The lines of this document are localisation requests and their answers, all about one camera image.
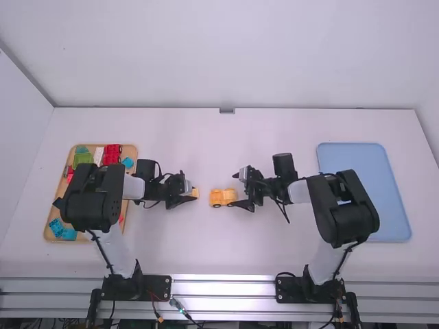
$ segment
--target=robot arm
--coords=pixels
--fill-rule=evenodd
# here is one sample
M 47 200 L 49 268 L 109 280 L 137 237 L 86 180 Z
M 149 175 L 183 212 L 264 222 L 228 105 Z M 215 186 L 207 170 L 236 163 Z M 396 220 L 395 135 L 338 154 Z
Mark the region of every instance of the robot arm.
M 166 209 L 196 199 L 189 195 L 192 185 L 182 171 L 167 174 L 165 180 L 159 165 L 156 176 L 156 165 L 156 161 L 139 159 L 136 173 L 131 176 L 125 173 L 123 164 L 100 168 L 79 164 L 64 197 L 54 202 L 64 222 L 97 242 L 110 275 L 131 279 L 140 269 L 123 241 L 118 222 L 123 199 L 136 204 L 164 201 Z
M 285 205 L 311 203 L 322 238 L 318 251 L 302 277 L 279 281 L 289 282 L 289 302 L 331 302 L 331 296 L 341 289 L 337 277 L 351 251 L 379 229 L 378 213 L 352 169 L 299 179 L 291 154 L 274 155 L 273 163 L 275 178 L 264 178 L 251 166 L 233 176 L 244 183 L 248 199 L 231 206 L 254 212 L 254 205 L 262 206 L 264 197 L 273 199 L 281 211 Z M 285 210 L 282 212 L 289 222 Z M 284 288 L 276 283 L 276 292 L 279 289 Z

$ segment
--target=wire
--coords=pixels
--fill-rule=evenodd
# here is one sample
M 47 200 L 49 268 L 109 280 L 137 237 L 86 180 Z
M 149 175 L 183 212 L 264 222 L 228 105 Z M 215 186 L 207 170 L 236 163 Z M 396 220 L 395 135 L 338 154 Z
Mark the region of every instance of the wire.
M 332 312 L 332 316 L 331 316 L 331 318 L 329 319 L 328 322 L 326 322 L 323 326 L 321 326 L 321 327 L 318 328 L 318 329 L 326 328 L 327 326 L 329 326 L 329 324 L 331 324 L 331 322 L 332 322 L 332 320 L 334 320 L 335 314 L 336 314 L 336 312 L 337 312 L 336 308 L 337 308 L 337 304 L 334 303 L 334 309 L 333 309 L 333 312 Z
M 143 201 L 143 207 L 144 209 L 151 209 L 154 206 L 157 206 L 160 203 L 160 201 L 155 202 L 154 204 L 152 204 L 151 206 L 145 207 L 146 202 Z
M 107 269 L 109 269 L 110 272 L 111 272 L 111 274 L 114 275 L 114 274 L 115 274 L 115 271 L 114 271 L 114 269 L 112 268 L 112 265 L 111 265 L 111 263 L 110 263 L 110 261 L 109 261 L 107 255 L 105 254 L 104 249 L 102 248 L 102 245 L 101 245 L 101 243 L 100 243 L 100 241 L 99 241 L 99 237 L 98 237 L 98 236 L 96 235 L 96 233 L 94 233 L 94 231 L 92 231 L 92 230 L 86 230 L 86 231 L 92 236 L 92 239 L 91 239 L 91 240 L 96 242 L 97 247 L 99 248 L 99 251 L 100 251 L 101 254 L 102 254 L 102 257 L 104 258 L 105 263 L 107 264 Z
M 39 318 L 36 319 L 34 322 L 31 322 L 30 324 L 28 324 L 28 325 L 26 325 L 25 327 L 23 327 L 23 329 L 28 329 L 30 326 L 36 324 L 36 322 L 37 322 L 38 320 L 39 320 Z
M 152 291 L 150 291 L 150 290 L 147 290 L 147 292 L 152 296 L 152 297 L 154 297 L 156 300 L 158 300 L 159 302 L 167 302 L 167 300 L 163 300 L 163 299 L 161 299 L 159 296 L 157 296 L 155 293 L 153 293 Z
M 349 247 L 347 247 L 344 250 L 343 257 L 342 257 L 340 263 L 338 264 L 337 269 L 335 269 L 335 271 L 334 271 L 334 273 L 332 275 L 332 280 L 335 280 L 335 277 L 340 274 L 340 269 L 342 268 L 343 263 L 346 260 L 346 257 L 348 256 L 348 253 L 352 252 L 353 248 L 357 247 L 358 245 L 361 245 L 362 243 L 363 242 L 356 242 L 356 243 L 354 243 L 353 245 L 350 245 Z
M 101 252 L 101 255 L 102 255 L 102 258 L 105 260 L 105 263 L 107 264 L 107 269 L 109 269 L 110 270 L 110 273 L 112 274 L 112 275 L 114 275 L 115 274 L 115 270 L 113 269 L 113 267 L 112 267 L 112 265 L 111 265 L 111 263 L 110 263 L 110 260 L 108 259 L 108 257 L 107 257 L 107 255 L 106 255 L 106 253 L 105 253 L 105 251 L 104 251 L 104 248 L 102 247 L 102 245 L 101 245 L 101 242 L 99 241 L 99 237 L 96 235 L 96 233 L 94 233 L 94 231 L 92 231 L 92 230 L 86 230 L 89 234 L 91 234 L 91 236 L 92 236 L 92 241 L 94 241 L 94 242 L 96 242 L 96 245 L 97 245 L 97 247 L 99 248 L 99 251 Z M 115 314 L 115 308 L 116 308 L 116 301 L 115 300 L 113 300 L 112 301 L 112 308 L 111 308 L 111 314 L 110 314 L 110 317 L 109 317 L 109 319 L 112 319 L 112 316 Z
M 204 324 L 198 324 L 197 322 L 195 322 L 192 317 L 189 314 L 186 314 L 186 319 L 188 319 L 190 322 L 192 322 L 193 324 L 195 324 L 199 329 L 203 329 Z
M 112 308 L 111 308 L 111 314 L 109 319 L 112 319 L 112 316 L 115 314 L 115 308 L 116 308 L 116 300 L 112 300 Z
M 163 318 L 160 314 L 158 314 L 157 312 L 157 308 L 156 308 L 156 302 L 154 301 L 154 296 L 156 297 L 155 294 L 153 294 L 151 291 L 148 291 L 150 293 L 151 296 L 151 302 L 152 302 L 152 309 L 154 310 L 154 315 L 156 316 L 158 322 L 162 323 L 163 322 Z

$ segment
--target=blue mat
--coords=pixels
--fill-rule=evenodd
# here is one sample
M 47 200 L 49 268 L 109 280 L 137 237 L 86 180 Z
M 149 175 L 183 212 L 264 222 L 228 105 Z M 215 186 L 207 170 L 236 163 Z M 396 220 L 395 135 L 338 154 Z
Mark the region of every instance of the blue mat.
M 404 242 L 412 236 L 398 186 L 384 147 L 376 143 L 322 143 L 320 171 L 354 169 L 377 209 L 380 227 L 368 241 Z

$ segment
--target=aluminum rail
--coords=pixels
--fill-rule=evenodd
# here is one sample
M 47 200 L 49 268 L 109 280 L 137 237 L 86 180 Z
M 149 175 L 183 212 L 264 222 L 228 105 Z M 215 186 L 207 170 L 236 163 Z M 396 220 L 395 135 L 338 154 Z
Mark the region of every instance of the aluminum rail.
M 174 275 L 172 295 L 195 320 L 327 321 L 330 305 L 277 304 L 273 276 Z M 0 317 L 85 318 L 101 278 L 0 278 Z M 346 281 L 357 294 L 363 322 L 439 324 L 439 282 Z M 108 317 L 112 302 L 101 302 Z M 184 317 L 157 303 L 164 319 Z M 116 302 L 115 319 L 155 319 L 151 302 Z

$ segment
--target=white table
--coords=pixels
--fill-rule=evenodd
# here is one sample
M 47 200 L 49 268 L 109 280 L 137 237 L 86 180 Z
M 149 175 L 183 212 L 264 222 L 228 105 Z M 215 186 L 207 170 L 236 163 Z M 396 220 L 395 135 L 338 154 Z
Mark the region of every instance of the white table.
M 133 143 L 139 158 L 159 161 L 165 172 L 182 169 L 200 190 L 199 200 L 170 211 L 130 204 L 124 236 L 145 273 L 179 279 L 173 293 L 195 318 L 328 319 L 329 306 L 278 305 L 272 298 L 273 275 L 301 274 L 316 251 L 310 205 L 288 206 L 287 225 L 270 200 L 254 214 L 210 208 L 208 200 L 212 188 L 229 186 L 244 198 L 231 175 L 246 165 L 274 175 L 275 153 L 291 152 L 299 176 L 316 174 L 316 147 L 329 141 L 385 147 L 413 232 L 407 243 L 362 245 L 345 266 L 363 321 L 439 322 L 439 170 L 412 110 L 57 109 L 1 245 L 0 288 L 11 294 L 1 297 L 0 316 L 85 316 L 103 261 L 91 244 L 46 242 L 43 227 L 72 145 Z M 59 294 L 40 295 L 50 291 Z M 102 303 L 103 316 L 108 308 Z M 150 303 L 117 303 L 116 317 L 153 318 L 150 311 Z M 168 311 L 166 318 L 179 317 Z

